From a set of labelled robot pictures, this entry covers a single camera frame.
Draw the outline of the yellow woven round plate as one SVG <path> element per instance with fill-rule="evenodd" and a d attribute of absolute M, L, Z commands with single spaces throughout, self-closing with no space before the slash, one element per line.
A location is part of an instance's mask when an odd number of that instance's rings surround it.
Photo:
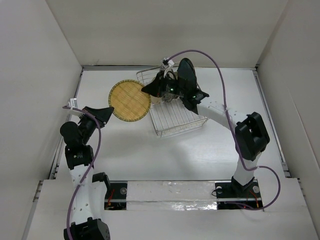
<path fill-rule="evenodd" d="M 113 114 L 124 122 L 137 122 L 144 118 L 151 108 L 151 97 L 142 92 L 144 85 L 133 79 L 117 82 L 110 90 L 108 104 Z"/>

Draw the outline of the dark teal square plate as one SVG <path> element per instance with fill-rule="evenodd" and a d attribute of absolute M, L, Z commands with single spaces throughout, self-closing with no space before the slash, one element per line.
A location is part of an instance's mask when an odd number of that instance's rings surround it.
<path fill-rule="evenodd" d="M 179 62 L 177 69 L 178 80 L 188 89 L 197 88 L 197 76 L 193 63 L 188 58 L 183 58 Z"/>

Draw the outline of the cream plate with red marks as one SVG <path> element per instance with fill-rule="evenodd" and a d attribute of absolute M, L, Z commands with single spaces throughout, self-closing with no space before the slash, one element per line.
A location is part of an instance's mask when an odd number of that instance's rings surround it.
<path fill-rule="evenodd" d="M 161 97 L 154 97 L 154 96 L 151 96 L 151 103 L 156 105 L 156 104 L 160 104 L 162 102 L 162 98 Z"/>

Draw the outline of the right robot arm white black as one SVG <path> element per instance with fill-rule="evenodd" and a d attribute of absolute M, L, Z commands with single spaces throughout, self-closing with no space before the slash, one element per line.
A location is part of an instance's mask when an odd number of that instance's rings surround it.
<path fill-rule="evenodd" d="M 172 71 L 160 71 L 141 91 L 155 98 L 167 94 L 178 97 L 189 111 L 230 130 L 239 155 L 236 170 L 231 178 L 231 191 L 237 197 L 242 197 L 249 191 L 258 158 L 270 142 L 265 123 L 259 113 L 244 114 L 213 100 L 198 87 L 195 74 L 188 74 L 187 78 L 183 78 Z"/>

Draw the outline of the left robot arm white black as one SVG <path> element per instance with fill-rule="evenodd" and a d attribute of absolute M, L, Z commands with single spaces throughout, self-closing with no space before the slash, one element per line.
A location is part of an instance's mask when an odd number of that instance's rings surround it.
<path fill-rule="evenodd" d="M 66 216 L 63 237 L 66 240 L 109 240 L 109 227 L 102 220 L 105 198 L 113 193 L 108 175 L 95 172 L 94 163 L 100 146 L 96 150 L 88 145 L 92 134 L 107 124 L 113 107 L 78 109 L 69 107 L 79 114 L 79 122 L 67 121 L 60 127 L 65 143 L 65 158 L 74 188 Z"/>

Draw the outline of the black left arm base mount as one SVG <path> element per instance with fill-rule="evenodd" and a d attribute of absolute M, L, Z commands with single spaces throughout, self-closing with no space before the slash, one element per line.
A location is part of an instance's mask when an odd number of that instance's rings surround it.
<path fill-rule="evenodd" d="M 127 209 L 127 181 L 112 181 L 111 189 L 107 190 L 104 200 L 104 209 L 107 211 L 117 211 Z"/>

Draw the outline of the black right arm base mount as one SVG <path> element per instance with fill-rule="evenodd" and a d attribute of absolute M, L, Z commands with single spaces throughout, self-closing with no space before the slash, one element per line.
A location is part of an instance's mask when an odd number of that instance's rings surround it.
<path fill-rule="evenodd" d="M 264 206 L 259 184 L 255 178 L 245 186 L 241 186 L 233 179 L 216 181 L 211 195 L 216 197 L 218 210 L 255 210 Z"/>

